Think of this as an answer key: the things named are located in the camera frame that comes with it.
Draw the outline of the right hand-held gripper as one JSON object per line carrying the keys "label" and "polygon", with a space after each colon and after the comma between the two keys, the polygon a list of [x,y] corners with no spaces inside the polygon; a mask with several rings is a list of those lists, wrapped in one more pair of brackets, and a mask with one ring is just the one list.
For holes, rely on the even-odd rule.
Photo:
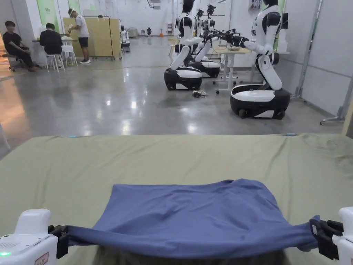
{"label": "right hand-held gripper", "polygon": [[353,207],[339,210],[341,222],[310,219],[311,232],[318,237],[319,253],[339,265],[353,264]]}

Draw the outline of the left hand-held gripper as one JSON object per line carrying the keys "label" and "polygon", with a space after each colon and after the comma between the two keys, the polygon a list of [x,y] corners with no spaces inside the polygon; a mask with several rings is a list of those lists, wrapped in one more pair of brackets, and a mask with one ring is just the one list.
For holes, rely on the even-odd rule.
{"label": "left hand-held gripper", "polygon": [[14,232],[0,238],[0,264],[55,265],[67,255],[68,226],[49,225],[50,217],[48,209],[22,212]]}

